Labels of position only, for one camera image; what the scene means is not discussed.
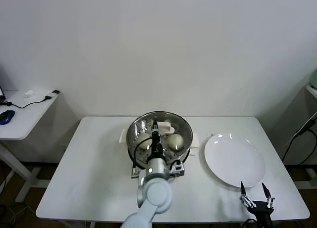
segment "computer mouse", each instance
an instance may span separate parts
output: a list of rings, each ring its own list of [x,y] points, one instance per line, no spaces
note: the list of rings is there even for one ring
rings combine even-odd
[[[0,114],[0,125],[7,124],[11,121],[13,116],[15,115],[15,111],[7,110]]]

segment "floor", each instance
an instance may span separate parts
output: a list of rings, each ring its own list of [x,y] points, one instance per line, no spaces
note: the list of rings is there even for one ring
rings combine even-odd
[[[3,167],[4,172],[8,174],[10,172],[10,168],[0,162],[1,167]],[[27,166],[29,170],[32,170],[33,166]],[[38,178],[49,180],[54,172],[56,166],[45,166],[42,167]],[[304,170],[301,169],[291,169],[289,173],[294,181],[305,181],[308,180],[309,177]],[[4,179],[2,173],[0,172],[0,182]],[[15,197],[19,193],[19,190],[22,188],[24,180],[17,174],[14,174],[8,185],[5,187],[5,190],[0,196],[0,204],[4,204],[6,206],[12,206],[14,204]],[[24,203],[32,208],[33,211],[36,210],[40,200],[44,194],[45,190],[43,188],[32,188],[28,193],[27,197],[24,200]],[[276,225],[277,228],[315,228],[317,227],[317,190],[301,190],[300,191],[303,199],[305,200],[310,212],[311,217],[308,220],[299,222],[282,222]],[[18,212],[23,209],[22,205],[16,206],[12,208],[14,212]],[[65,226],[61,223],[55,223],[48,220],[41,220],[36,217],[36,215],[30,210],[26,210],[26,214],[21,212],[16,216],[16,223],[13,226],[14,228],[64,228]],[[1,216],[0,209],[0,228],[2,227],[10,227],[6,223],[10,220],[12,214],[7,212],[3,217]],[[119,228],[120,224],[109,224],[109,223],[97,223],[96,228]],[[154,224],[155,228],[239,228],[239,224],[181,224],[181,225],[162,225],[162,224]]]

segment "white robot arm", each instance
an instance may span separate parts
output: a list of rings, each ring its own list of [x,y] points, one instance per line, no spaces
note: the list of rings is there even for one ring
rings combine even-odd
[[[172,190],[162,178],[154,178],[144,185],[143,204],[137,213],[130,215],[122,228],[151,228],[155,214],[166,212],[172,204]]]
[[[179,160],[172,163],[171,170],[166,167],[156,122],[151,139],[152,152],[148,157],[148,167],[139,174],[136,174],[135,167],[132,167],[131,177],[139,178],[137,202],[140,210],[130,215],[122,224],[122,228],[151,228],[154,215],[166,212],[172,204],[172,189],[167,180],[170,177],[184,175],[184,166]]]

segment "white table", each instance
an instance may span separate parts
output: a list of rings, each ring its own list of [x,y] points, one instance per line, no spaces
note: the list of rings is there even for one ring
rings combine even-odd
[[[211,134],[235,133],[248,138],[266,162],[264,183],[276,198],[274,221],[307,219],[310,212],[283,163],[254,117],[187,117],[200,148],[185,162],[185,176],[171,182],[173,204],[156,223],[242,222],[253,217],[242,206],[238,188],[226,185],[206,166],[204,142]],[[36,210],[43,219],[122,222],[138,210],[137,179],[119,143],[123,128],[135,117],[85,117],[79,124]],[[247,189],[253,200],[266,200],[261,184]]]
[[[31,102],[41,101],[48,93],[50,93],[50,91],[37,92],[37,96],[26,98],[24,97],[23,91],[4,92],[6,101],[11,101],[18,106],[25,106]],[[0,113],[7,110],[15,111],[14,117],[8,124],[0,125],[0,141],[23,140],[26,138],[56,98],[57,97],[53,97],[52,99],[46,100],[42,103],[32,104],[24,109],[20,109],[15,106],[0,106]],[[39,167],[35,167],[32,172],[30,172],[8,151],[5,144],[2,142],[0,143],[0,159],[12,168],[12,171],[6,177],[7,183],[13,176],[14,172],[18,173],[26,181],[16,197],[16,202],[23,202],[31,187],[46,188],[48,186],[50,182],[49,180],[39,180],[36,178],[36,175],[40,171]],[[0,191],[2,191],[3,187],[4,183],[0,186]]]

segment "stainless steel pot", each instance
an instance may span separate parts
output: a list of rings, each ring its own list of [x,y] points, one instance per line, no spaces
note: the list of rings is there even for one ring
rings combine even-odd
[[[169,165],[177,159],[181,161],[186,160],[189,154],[189,148],[193,141],[192,129],[187,121],[181,116],[163,111],[155,111],[144,114],[143,116],[137,118],[130,125],[127,131],[126,141],[131,160],[133,160],[134,150],[138,143],[138,137],[144,133],[151,134],[154,120],[157,122],[168,122],[174,128],[174,132],[172,134],[167,133],[161,136],[161,143],[163,146],[164,156],[166,157],[166,164]],[[179,150],[172,149],[168,146],[168,138],[173,134],[181,135],[184,139],[184,146]],[[151,150],[143,150],[141,148],[137,149],[136,162],[137,166],[141,169],[146,167],[147,158],[149,157],[150,152]]]

